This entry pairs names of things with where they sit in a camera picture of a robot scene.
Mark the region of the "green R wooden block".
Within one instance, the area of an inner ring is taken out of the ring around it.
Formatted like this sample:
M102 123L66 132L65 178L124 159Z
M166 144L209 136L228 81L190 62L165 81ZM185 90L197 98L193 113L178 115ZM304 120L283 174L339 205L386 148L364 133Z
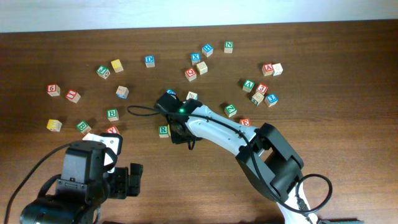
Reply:
M170 136L169 126L159 126L159 137L160 138L168 138Z

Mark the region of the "yellow S wooden block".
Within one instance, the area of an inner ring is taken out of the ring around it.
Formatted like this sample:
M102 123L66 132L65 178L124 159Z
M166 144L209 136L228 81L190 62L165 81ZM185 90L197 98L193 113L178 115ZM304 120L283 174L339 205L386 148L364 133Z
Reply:
M168 135L171 137L171 133L170 133L170 125L169 125L169 124L167 125L167 132L168 132Z

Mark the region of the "leaf picture blue-sided block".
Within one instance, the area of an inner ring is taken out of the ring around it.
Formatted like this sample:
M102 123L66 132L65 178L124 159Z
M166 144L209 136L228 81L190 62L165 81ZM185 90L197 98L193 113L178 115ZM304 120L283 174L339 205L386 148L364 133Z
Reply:
M194 93L194 92L192 92L192 91L189 91L189 92L187 93L186 100L189 100L189 99L197 100L197 99L198 99L198 94L197 94L197 93Z

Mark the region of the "blue 5 wooden block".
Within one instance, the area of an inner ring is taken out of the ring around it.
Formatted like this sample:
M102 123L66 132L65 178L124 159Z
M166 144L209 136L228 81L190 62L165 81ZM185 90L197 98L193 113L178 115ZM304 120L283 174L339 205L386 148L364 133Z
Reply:
M176 95L176 93L171 89L167 89L166 92L170 95Z

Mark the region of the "red Q wooden block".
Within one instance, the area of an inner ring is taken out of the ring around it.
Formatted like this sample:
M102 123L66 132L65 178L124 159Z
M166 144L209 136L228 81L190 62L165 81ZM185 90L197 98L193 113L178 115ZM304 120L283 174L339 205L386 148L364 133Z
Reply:
M187 78L188 81L191 82L197 78L197 73L193 68L189 68L188 70L185 71L185 77Z

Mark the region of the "plain top block by X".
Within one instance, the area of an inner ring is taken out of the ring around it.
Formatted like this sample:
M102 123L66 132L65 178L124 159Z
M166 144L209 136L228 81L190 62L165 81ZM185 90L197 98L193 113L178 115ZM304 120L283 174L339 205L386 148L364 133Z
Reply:
M200 62L200 63L196 64L196 66L197 66L197 70L200 75L202 75L208 71L208 66L206 65L205 62Z

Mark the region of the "plain wooden block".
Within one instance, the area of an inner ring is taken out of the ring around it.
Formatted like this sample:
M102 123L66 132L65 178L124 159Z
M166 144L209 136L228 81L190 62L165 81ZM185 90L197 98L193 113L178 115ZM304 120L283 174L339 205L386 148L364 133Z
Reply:
M88 133L88 134L86 134L86 135L83 137L83 140L90 139L90 137L91 137L91 134L90 134L90 133Z

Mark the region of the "plain top blue-sided block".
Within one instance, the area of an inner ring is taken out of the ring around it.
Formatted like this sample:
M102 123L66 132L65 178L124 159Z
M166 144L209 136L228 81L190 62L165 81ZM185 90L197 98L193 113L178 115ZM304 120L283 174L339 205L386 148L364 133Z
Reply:
M128 97L129 90L125 86L118 86L118 89L116 90L116 95L119 98L126 99Z

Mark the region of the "green B tilted block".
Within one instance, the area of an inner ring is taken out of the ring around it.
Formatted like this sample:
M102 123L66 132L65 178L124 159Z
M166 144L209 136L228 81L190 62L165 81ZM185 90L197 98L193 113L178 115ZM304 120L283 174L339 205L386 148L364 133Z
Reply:
M91 131L91 127L88 125L88 123L84 120L80 121L76 125L77 130L81 132L82 134L88 134Z

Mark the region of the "yellow top wooden block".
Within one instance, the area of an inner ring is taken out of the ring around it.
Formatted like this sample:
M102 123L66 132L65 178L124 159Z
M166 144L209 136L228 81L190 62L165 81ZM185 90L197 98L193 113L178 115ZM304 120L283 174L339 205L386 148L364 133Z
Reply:
M111 65L116 73L122 72L124 70L120 59L111 61Z

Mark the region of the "green N wooden block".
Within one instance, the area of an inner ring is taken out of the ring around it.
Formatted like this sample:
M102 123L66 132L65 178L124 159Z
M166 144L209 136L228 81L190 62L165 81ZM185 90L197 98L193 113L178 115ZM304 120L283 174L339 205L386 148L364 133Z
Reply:
M225 41L224 42L224 53L231 54L233 53L234 42L233 41Z

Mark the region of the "green J wooden block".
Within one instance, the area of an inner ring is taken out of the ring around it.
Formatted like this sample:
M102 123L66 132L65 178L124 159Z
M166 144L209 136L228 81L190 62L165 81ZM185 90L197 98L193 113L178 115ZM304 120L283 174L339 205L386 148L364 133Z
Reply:
M107 78L110 76L110 74L111 74L111 72L109 71L109 69L108 69L107 67L103 66L103 65L100 65L100 66L98 67L98 69L96 70L96 73L97 73L101 78L104 78L104 79L107 79Z

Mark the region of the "red 3 wooden block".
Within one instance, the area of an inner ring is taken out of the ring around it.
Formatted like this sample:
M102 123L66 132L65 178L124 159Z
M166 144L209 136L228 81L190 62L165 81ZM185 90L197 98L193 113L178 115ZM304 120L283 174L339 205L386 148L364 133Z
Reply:
M263 83L259 83L257 88L256 88L256 93L260 93L262 95L265 95L266 91L268 90L268 86L263 84Z

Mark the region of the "red A wooden block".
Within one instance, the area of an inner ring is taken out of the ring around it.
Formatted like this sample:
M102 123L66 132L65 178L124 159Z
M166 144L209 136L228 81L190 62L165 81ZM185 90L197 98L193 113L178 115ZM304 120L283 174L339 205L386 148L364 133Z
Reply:
M273 66L272 66L271 63L265 63L265 64L262 66L262 74L263 74L264 76L273 75L273 73L274 73L274 68L273 68Z

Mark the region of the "red L wooden block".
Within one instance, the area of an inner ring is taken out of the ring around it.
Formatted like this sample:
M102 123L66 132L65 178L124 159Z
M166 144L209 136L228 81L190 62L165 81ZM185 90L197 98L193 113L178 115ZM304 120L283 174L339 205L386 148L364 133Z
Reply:
M69 90L67 92L67 94L65 95L65 97L66 97L66 99L68 99L69 101L71 101L73 103L78 103L78 101L81 98L80 94L75 90Z

